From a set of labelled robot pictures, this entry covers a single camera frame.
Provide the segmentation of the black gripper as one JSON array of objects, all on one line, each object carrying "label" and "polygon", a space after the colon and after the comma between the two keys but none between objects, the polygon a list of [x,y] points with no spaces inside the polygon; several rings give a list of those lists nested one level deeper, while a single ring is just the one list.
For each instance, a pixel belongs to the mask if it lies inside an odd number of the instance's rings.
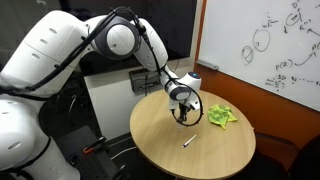
[{"label": "black gripper", "polygon": [[183,123],[187,120],[187,113],[190,111],[190,108],[183,104],[180,104],[179,110],[180,110],[180,115],[178,117],[178,121]]}]

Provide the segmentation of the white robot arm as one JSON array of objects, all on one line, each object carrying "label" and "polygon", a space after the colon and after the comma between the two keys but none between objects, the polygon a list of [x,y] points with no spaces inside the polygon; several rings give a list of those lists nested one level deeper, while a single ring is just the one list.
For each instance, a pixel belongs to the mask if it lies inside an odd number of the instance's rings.
[{"label": "white robot arm", "polygon": [[176,122],[188,126],[187,113],[202,111],[201,78],[179,78],[153,27],[127,7],[81,21],[60,10],[46,14],[29,31],[1,71],[0,170],[26,180],[80,180],[52,137],[40,128],[38,113],[57,94],[83,56],[98,52],[110,60],[133,55],[158,73]]}]

